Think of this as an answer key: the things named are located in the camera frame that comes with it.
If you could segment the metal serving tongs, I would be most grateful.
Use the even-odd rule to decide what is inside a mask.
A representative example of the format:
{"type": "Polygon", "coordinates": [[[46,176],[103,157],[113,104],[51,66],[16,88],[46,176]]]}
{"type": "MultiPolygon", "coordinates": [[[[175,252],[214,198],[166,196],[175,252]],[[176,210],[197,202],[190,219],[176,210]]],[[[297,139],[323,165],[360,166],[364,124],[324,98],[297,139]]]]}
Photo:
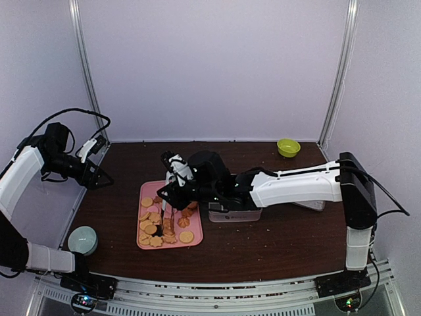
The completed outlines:
{"type": "Polygon", "coordinates": [[[174,210],[171,209],[167,214],[166,206],[167,202],[163,200],[161,206],[161,236],[172,236],[175,235],[174,210]]]}

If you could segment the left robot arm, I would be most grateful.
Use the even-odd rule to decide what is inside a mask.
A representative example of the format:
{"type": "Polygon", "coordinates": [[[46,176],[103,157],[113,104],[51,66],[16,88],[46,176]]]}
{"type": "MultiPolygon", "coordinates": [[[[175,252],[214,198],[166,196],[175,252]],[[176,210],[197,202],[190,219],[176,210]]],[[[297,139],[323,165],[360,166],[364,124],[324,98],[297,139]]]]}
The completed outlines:
{"type": "Polygon", "coordinates": [[[114,180],[86,156],[61,152],[54,142],[21,145],[1,173],[1,266],[69,274],[80,292],[95,285],[82,254],[59,249],[70,208],[85,190],[114,180]]]}

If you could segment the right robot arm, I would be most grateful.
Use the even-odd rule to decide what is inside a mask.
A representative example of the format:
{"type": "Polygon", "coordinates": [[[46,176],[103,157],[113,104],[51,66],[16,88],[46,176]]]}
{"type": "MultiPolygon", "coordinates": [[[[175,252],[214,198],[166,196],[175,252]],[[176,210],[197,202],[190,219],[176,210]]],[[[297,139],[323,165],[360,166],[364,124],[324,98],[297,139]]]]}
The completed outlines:
{"type": "Polygon", "coordinates": [[[342,290],[362,280],[372,231],[377,222],[374,183],[349,152],[337,161],[290,171],[255,167],[232,174],[218,153],[199,151],[189,159],[166,151],[161,161],[166,184],[157,191],[177,210],[190,203],[217,203],[220,211],[255,211],[284,203],[341,202],[347,226],[345,270],[337,276],[342,290]]]}

